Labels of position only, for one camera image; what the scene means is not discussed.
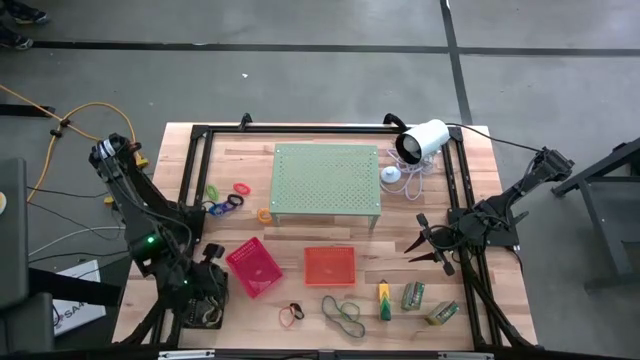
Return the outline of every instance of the battery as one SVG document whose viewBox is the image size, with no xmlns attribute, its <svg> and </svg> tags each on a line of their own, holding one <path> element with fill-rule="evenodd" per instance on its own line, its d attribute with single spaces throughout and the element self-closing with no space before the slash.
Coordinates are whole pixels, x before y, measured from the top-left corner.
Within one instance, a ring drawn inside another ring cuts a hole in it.
<svg viewBox="0 0 640 360">
<path fill-rule="evenodd" d="M 424 284 L 421 282 L 410 282 L 404 287 L 402 295 L 403 310 L 418 310 L 422 304 L 422 294 L 424 294 Z"/>
<path fill-rule="evenodd" d="M 458 312 L 458 304 L 455 301 L 444 301 L 438 304 L 424 319 L 429 325 L 443 325 L 456 312 Z"/>
</svg>

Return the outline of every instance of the pegboard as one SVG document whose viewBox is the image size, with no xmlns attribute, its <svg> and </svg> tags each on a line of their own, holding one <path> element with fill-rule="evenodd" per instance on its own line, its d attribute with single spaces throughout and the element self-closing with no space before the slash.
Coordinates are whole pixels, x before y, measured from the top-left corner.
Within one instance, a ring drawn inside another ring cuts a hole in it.
<svg viewBox="0 0 640 360">
<path fill-rule="evenodd" d="M 380 215 L 378 148 L 277 144 L 272 214 Z"/>
</svg>

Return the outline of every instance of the person's foot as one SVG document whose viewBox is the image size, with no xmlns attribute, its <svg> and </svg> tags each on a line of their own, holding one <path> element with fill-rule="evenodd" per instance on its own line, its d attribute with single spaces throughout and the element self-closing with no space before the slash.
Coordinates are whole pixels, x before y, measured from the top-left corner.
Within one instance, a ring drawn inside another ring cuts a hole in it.
<svg viewBox="0 0 640 360">
<path fill-rule="evenodd" d="M 11 4 L 7 6 L 7 12 L 16 24 L 19 25 L 44 24 L 49 21 L 46 12 L 17 1 L 12 1 Z"/>
<path fill-rule="evenodd" d="M 33 46 L 33 40 L 7 29 L 0 23 L 0 47 L 28 50 L 31 46 Z"/>
</svg>

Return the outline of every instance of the wooden tabletop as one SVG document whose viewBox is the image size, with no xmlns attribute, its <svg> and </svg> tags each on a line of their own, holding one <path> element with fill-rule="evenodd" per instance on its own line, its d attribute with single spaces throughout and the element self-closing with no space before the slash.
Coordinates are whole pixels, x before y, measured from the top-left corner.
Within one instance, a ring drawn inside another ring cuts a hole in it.
<svg viewBox="0 0 640 360">
<path fill-rule="evenodd" d="M 154 184 L 171 200 L 176 200 L 187 154 L 190 123 L 167 124 Z M 476 129 L 488 133 L 484 126 Z M 463 129 L 465 147 L 476 201 L 502 192 L 491 142 Z M 208 242 L 226 247 L 226 254 L 243 242 L 258 237 L 283 269 L 285 278 L 256 299 L 247 296 L 235 276 L 229 277 L 230 301 L 225 309 L 221 330 L 182 331 L 181 347 L 190 348 L 330 348 L 355 350 L 465 350 L 473 347 L 466 299 L 460 271 L 446 276 L 440 264 L 409 263 L 408 260 L 431 250 L 422 245 L 410 254 L 403 251 L 418 236 L 416 214 L 424 212 L 430 224 L 444 224 L 450 207 L 444 177 L 442 156 L 435 160 L 433 173 L 423 180 L 422 194 L 415 201 L 402 195 L 382 193 L 382 216 L 373 233 L 367 219 L 353 216 L 287 216 L 280 227 L 263 225 L 256 219 L 258 209 L 268 207 L 276 143 L 326 143 L 377 145 L 380 168 L 393 164 L 387 149 L 393 147 L 390 135 L 325 135 L 325 134 L 216 134 L 207 174 L 207 183 L 215 184 L 222 195 L 231 193 L 235 182 L 251 186 L 252 193 L 238 210 L 224 217 L 207 215 L 202 243 L 196 248 L 196 260 Z M 452 147 L 457 184 L 457 153 Z M 196 156 L 200 163 L 201 150 Z M 198 166 L 194 167 L 188 199 L 193 199 Z M 410 185 L 412 194 L 418 180 Z M 460 204 L 464 194 L 459 191 Z M 356 254 L 356 285 L 348 288 L 308 288 L 304 285 L 303 253 L 310 246 L 352 246 Z M 529 311 L 520 268 L 514 254 L 504 249 L 489 248 L 486 253 L 495 300 L 523 334 L 535 343 L 535 332 Z M 223 260 L 218 263 L 228 270 Z M 377 284 L 391 284 L 392 320 L 378 320 Z M 426 284 L 422 307 L 417 311 L 400 308 L 404 286 L 410 281 Z M 352 339 L 325 319 L 321 301 L 325 295 L 338 302 L 351 301 L 362 311 L 366 327 L 363 339 Z M 156 299 L 153 277 L 143 279 L 135 266 L 125 290 L 114 341 L 131 333 Z M 443 326 L 429 326 L 424 316 L 441 301 L 455 300 L 460 311 Z M 297 302 L 306 314 L 285 329 L 278 322 L 280 308 Z M 477 298 L 485 339 L 489 339 L 484 306 Z"/>
</svg>

